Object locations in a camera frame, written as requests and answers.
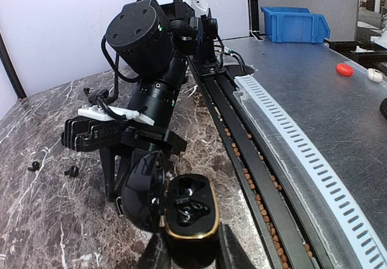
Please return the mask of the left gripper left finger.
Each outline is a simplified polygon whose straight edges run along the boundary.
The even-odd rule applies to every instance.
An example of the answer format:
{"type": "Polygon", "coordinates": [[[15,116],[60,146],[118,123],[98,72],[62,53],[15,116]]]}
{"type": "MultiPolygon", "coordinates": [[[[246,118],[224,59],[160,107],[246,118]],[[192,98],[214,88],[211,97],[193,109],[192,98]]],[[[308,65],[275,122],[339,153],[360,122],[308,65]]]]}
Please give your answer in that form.
{"type": "Polygon", "coordinates": [[[140,268],[145,269],[170,269],[172,259],[169,254],[167,238],[164,233],[152,235],[144,252],[140,256],[140,268]]]}

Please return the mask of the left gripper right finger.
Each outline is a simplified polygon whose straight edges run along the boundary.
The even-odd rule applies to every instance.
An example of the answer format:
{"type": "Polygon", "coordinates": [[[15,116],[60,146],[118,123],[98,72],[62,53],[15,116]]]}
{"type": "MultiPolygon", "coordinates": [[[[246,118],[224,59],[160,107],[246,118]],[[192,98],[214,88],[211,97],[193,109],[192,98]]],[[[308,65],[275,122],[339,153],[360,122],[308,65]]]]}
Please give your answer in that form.
{"type": "Polygon", "coordinates": [[[255,269],[247,253],[232,232],[228,224],[219,226],[219,248],[216,256],[216,268],[255,269]]]}

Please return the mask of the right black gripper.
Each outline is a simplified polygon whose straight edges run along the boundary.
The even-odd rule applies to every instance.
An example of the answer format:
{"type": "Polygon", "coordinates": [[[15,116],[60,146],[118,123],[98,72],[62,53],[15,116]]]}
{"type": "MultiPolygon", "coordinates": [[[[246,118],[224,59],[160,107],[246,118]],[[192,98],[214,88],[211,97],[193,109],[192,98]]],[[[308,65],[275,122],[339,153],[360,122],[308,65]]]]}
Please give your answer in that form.
{"type": "Polygon", "coordinates": [[[167,128],[128,128],[122,132],[119,143],[99,149],[105,181],[105,196],[115,201],[138,161],[153,151],[162,151],[164,162],[171,164],[171,155],[180,155],[187,142],[167,128]]]}

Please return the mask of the black charging case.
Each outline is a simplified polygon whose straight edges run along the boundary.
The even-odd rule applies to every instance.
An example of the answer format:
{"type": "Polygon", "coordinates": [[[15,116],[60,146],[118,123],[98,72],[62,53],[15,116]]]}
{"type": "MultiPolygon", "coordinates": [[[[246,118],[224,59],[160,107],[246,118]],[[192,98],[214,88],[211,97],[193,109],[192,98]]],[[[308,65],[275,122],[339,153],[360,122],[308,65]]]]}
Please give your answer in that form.
{"type": "Polygon", "coordinates": [[[123,183],[119,204],[123,216],[139,229],[156,232],[163,222],[167,234],[179,240],[210,238],[220,224],[213,184],[195,173],[168,181],[162,151],[138,160],[123,183]]]}

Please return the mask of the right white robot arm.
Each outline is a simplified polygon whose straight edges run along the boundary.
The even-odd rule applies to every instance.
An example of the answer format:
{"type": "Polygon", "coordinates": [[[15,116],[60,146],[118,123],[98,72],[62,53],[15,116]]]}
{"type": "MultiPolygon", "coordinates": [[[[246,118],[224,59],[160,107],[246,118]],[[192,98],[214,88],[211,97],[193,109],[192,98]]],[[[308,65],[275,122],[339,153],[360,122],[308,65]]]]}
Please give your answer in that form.
{"type": "Polygon", "coordinates": [[[123,183],[141,158],[162,151],[165,159],[178,155],[187,143],[169,129],[181,86],[186,82],[187,60],[203,44],[203,20],[208,7],[200,0],[137,0],[126,4],[102,38],[112,47],[113,70],[124,60],[135,72],[128,107],[110,107],[106,91],[90,97],[106,120],[89,126],[90,139],[76,148],[98,149],[108,200],[118,198],[123,183]]]}

